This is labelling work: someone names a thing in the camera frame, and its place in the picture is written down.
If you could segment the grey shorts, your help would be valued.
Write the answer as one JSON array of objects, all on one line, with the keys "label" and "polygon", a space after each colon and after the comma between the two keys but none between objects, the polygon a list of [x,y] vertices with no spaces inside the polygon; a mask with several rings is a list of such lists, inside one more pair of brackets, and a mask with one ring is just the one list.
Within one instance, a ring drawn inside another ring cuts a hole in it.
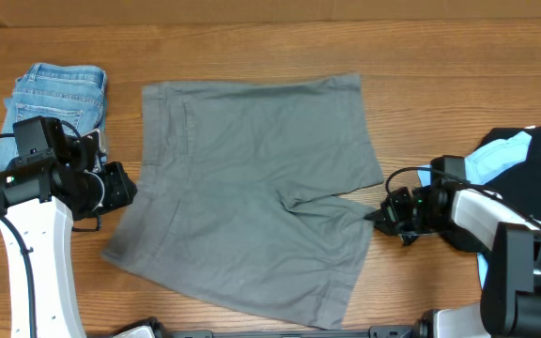
[{"label": "grey shorts", "polygon": [[360,76],[164,82],[142,103],[138,192],[103,258],[192,298],[339,329],[373,230],[348,194],[383,180]]}]

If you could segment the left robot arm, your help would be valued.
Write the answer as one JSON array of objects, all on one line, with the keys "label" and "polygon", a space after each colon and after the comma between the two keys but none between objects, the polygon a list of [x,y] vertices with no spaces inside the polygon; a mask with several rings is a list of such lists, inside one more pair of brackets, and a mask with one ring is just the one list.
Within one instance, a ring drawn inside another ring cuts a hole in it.
[{"label": "left robot arm", "polygon": [[100,132],[36,116],[13,125],[18,155],[0,172],[0,231],[8,258],[11,334],[83,337],[71,262],[75,222],[99,220],[137,193],[122,164],[101,163]]}]

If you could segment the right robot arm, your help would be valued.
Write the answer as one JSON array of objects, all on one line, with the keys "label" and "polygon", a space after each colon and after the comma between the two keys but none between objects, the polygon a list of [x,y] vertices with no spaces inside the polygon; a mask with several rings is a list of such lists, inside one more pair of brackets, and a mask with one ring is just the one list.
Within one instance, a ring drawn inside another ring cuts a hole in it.
[{"label": "right robot arm", "polygon": [[429,185],[387,191],[365,215],[386,236],[410,245],[439,234],[455,249],[487,255],[479,302],[430,310],[410,337],[541,337],[541,222],[466,178],[463,158],[441,156]]}]

